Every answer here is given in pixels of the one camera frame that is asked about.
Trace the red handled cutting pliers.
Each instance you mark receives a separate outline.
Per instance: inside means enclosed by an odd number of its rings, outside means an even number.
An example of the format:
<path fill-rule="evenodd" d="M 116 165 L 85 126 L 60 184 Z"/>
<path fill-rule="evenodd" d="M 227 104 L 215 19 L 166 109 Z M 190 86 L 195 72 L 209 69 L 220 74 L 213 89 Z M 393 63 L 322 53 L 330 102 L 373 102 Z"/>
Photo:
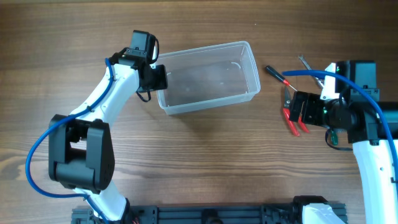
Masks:
<path fill-rule="evenodd" d="M 288 88 L 285 86 L 284 87 L 284 104 L 283 104 L 282 112 L 283 112 L 283 115 L 285 117 L 287 125 L 288 125 L 289 129 L 291 130 L 292 134 L 294 136 L 299 137 L 300 133 L 298 132 L 297 128 L 295 127 L 294 122 L 290 120 L 290 110 L 289 110 L 290 102 L 291 102 L 291 95 L 290 95 Z"/>

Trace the silver steel wrench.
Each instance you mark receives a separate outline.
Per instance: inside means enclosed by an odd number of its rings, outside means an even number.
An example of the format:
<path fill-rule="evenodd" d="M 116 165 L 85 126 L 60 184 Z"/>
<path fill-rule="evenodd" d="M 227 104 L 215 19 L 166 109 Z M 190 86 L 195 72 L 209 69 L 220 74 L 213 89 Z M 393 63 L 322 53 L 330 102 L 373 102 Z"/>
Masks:
<path fill-rule="evenodd" d="M 307 70 L 312 70 L 311 66 L 307 63 L 307 61 L 305 60 L 303 55 L 299 55 L 298 59 L 301 61 L 301 63 L 303 64 L 303 66 L 307 69 Z M 317 83 L 317 85 L 323 89 L 324 87 L 324 82 L 322 79 L 319 79 L 317 77 L 314 77 L 315 82 Z"/>

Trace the green handled screwdriver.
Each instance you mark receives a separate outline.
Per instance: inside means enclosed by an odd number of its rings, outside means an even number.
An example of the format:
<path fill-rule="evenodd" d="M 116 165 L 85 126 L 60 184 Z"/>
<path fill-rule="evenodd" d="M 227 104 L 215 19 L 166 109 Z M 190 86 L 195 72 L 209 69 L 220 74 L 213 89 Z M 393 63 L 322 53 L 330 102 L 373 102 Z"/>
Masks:
<path fill-rule="evenodd" d="M 338 136 L 333 129 L 330 129 L 330 141 L 333 146 L 338 145 Z"/>

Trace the clear plastic storage container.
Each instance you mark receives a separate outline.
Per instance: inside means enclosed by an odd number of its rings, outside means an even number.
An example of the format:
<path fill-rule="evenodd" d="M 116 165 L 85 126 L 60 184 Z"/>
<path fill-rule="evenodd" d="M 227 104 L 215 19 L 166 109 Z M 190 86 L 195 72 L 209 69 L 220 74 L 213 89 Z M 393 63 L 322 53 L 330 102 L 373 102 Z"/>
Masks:
<path fill-rule="evenodd" d="M 251 101 L 261 90 L 251 46 L 230 42 L 159 55 L 168 87 L 157 91 L 167 115 Z"/>

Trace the black red handled screwdriver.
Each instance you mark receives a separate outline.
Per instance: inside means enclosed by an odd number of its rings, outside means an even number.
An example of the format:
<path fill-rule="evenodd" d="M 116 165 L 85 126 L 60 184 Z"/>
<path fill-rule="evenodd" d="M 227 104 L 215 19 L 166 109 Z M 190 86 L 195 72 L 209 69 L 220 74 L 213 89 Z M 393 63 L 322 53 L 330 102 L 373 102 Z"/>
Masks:
<path fill-rule="evenodd" d="M 297 91 L 297 89 L 294 88 L 290 84 L 290 82 L 285 77 L 283 77 L 277 70 L 275 70 L 273 67 L 271 67 L 270 65 L 267 65 L 267 66 L 265 66 L 264 69 L 269 75 L 274 77 L 276 80 L 278 80 L 279 82 L 281 82 L 285 86 L 291 87 L 291 89 L 293 89 L 294 91 Z"/>

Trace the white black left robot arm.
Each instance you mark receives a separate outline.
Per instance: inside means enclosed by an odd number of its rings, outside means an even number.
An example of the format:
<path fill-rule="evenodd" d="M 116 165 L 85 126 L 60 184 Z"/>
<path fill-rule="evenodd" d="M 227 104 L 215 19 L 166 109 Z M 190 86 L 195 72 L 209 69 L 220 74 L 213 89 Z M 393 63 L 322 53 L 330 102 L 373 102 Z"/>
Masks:
<path fill-rule="evenodd" d="M 164 65 L 157 65 L 158 39 L 135 30 L 129 47 L 106 58 L 95 90 L 68 116 L 56 114 L 49 127 L 49 177 L 82 195 L 98 223 L 135 223 L 127 198 L 112 181 L 115 158 L 111 126 L 132 95 L 143 102 L 168 87 Z"/>

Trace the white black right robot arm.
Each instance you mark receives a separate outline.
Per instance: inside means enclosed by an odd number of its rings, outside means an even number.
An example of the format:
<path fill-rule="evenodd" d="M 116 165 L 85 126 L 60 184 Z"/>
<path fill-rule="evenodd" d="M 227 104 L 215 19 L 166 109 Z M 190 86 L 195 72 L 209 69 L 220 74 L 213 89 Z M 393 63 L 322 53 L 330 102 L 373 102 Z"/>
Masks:
<path fill-rule="evenodd" d="M 322 79 L 317 95 L 294 93 L 291 121 L 345 130 L 361 176 L 367 223 L 397 223 L 397 103 L 381 102 L 372 60 L 347 60 L 328 70 L 292 70 L 285 76 Z"/>

